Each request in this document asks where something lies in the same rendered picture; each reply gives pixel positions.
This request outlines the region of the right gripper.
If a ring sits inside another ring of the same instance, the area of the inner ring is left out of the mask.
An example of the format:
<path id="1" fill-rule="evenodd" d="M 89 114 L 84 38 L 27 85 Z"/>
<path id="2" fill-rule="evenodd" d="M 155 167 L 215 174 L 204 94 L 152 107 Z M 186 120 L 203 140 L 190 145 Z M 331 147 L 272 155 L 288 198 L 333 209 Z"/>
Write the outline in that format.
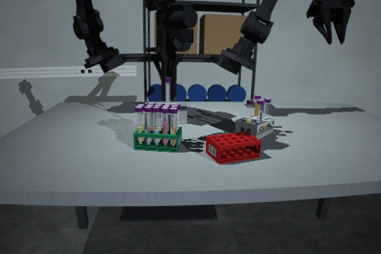
<path id="1" fill-rule="evenodd" d="M 176 47 L 147 47 L 146 52 L 156 53 L 151 54 L 151 59 L 158 70 L 160 79 L 164 81 L 166 75 L 172 79 L 173 73 L 181 59 L 181 54 L 176 54 L 176 52 L 181 51 L 177 50 Z M 170 61 L 173 61 L 171 71 Z M 160 62 L 162 65 L 162 70 L 160 68 Z"/>

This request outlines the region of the red tube rack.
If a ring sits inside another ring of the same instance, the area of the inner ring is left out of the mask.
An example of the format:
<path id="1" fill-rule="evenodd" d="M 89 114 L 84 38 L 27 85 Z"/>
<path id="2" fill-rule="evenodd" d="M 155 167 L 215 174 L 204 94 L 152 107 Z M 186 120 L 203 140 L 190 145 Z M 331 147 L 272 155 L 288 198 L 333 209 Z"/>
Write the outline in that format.
<path id="1" fill-rule="evenodd" d="M 247 132 L 212 135 L 206 137 L 206 153 L 218 164 L 256 159 L 260 158 L 261 143 Z"/>

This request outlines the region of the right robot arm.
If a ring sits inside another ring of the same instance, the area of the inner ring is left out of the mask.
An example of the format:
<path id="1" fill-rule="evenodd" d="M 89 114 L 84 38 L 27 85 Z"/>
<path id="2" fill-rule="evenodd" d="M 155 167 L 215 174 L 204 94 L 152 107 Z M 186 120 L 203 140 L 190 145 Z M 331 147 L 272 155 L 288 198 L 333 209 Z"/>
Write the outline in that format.
<path id="1" fill-rule="evenodd" d="M 156 31 L 156 47 L 176 47 L 180 51 L 188 51 L 194 42 L 192 28 L 197 24 L 197 13 L 192 3 L 176 0 L 144 1 L 149 11 L 156 11 L 156 28 L 169 28 Z M 104 25 L 99 11 L 93 8 L 92 1 L 76 0 L 76 5 L 77 15 L 73 16 L 73 28 L 77 38 L 84 39 L 88 48 L 89 57 L 85 60 L 87 63 L 114 47 L 107 47 L 101 40 L 100 32 L 103 31 Z"/>

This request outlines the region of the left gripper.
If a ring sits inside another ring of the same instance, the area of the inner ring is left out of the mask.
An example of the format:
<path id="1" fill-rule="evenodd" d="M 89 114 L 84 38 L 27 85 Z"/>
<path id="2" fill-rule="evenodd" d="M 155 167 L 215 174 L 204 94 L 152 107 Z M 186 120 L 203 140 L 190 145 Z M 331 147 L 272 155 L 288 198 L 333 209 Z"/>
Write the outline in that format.
<path id="1" fill-rule="evenodd" d="M 314 26 L 329 45 L 332 43 L 331 22 L 333 22 L 339 42 L 343 44 L 351 8 L 354 5 L 355 0 L 313 0 L 307 10 L 307 18 L 314 17 Z"/>

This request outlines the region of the orange tube with purple cap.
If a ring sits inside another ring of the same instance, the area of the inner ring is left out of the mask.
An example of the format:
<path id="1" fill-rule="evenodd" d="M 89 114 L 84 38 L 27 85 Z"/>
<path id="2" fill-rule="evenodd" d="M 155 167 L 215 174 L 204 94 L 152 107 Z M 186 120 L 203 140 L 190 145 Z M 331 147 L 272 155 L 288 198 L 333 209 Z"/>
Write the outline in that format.
<path id="1" fill-rule="evenodd" d="M 256 102 L 259 99 L 261 99 L 261 95 L 255 95 Z M 255 114 L 254 114 L 254 116 L 257 116 L 257 107 L 258 107 L 258 104 L 256 104 L 256 102 L 255 102 Z"/>

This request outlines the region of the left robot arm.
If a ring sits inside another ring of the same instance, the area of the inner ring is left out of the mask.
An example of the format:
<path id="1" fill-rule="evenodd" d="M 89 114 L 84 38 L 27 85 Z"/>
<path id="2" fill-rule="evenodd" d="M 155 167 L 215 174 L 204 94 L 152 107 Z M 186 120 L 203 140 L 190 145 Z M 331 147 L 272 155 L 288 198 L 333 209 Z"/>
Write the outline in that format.
<path id="1" fill-rule="evenodd" d="M 244 36 L 240 37 L 238 43 L 235 43 L 232 49 L 227 48 L 226 51 L 254 65 L 255 61 L 251 60 L 253 55 L 252 50 L 257 43 L 263 44 L 269 36 L 273 26 L 273 22 L 270 21 L 270 16 L 276 2 L 277 0 L 263 0 L 256 12 L 252 10 L 240 29 L 240 32 Z M 263 24 L 263 22 L 265 24 Z"/>

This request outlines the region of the green tube rack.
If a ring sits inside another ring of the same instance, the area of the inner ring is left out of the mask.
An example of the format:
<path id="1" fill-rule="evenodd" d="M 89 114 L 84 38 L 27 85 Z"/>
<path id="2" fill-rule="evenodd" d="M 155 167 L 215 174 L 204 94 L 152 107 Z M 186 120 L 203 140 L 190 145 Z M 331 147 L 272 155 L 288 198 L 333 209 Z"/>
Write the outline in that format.
<path id="1" fill-rule="evenodd" d="M 144 137 L 144 138 L 158 138 L 161 139 L 158 146 L 152 141 L 149 145 L 144 142 L 142 144 L 139 144 L 137 137 Z M 170 134 L 170 129 L 168 134 L 163 134 L 163 130 L 161 129 L 160 133 L 154 134 L 153 130 L 151 133 L 145 133 L 145 130 L 143 130 L 141 133 L 137 132 L 137 130 L 133 133 L 133 139 L 134 139 L 134 149 L 137 150 L 148 150 L 148 151 L 159 151 L 159 152 L 171 152 L 171 153 L 177 153 L 178 149 L 180 148 L 180 144 L 182 143 L 182 127 L 180 127 L 177 130 L 176 135 Z M 170 140 L 168 141 L 167 145 L 163 145 L 163 139 L 175 139 L 176 144 L 175 146 L 170 145 Z M 144 147 L 144 148 L 143 148 Z M 155 149 L 154 149 L 155 148 Z"/>

